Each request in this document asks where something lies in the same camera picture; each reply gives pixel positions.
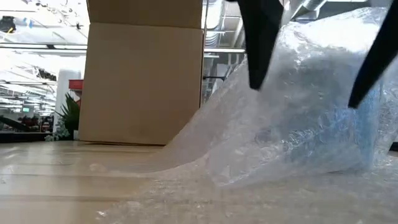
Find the bubble wrap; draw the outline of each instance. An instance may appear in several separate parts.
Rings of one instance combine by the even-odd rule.
[[[385,14],[289,24],[260,93],[245,61],[161,152],[95,164],[151,180],[99,211],[99,223],[398,223],[398,159],[386,156],[398,129],[398,59],[358,110],[347,109]],[[374,154],[377,166],[358,172]]]

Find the cardboard box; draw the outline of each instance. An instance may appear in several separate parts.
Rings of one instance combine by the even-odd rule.
[[[80,140],[167,144],[200,106],[201,1],[88,3]],[[178,3],[197,13],[157,9]]]

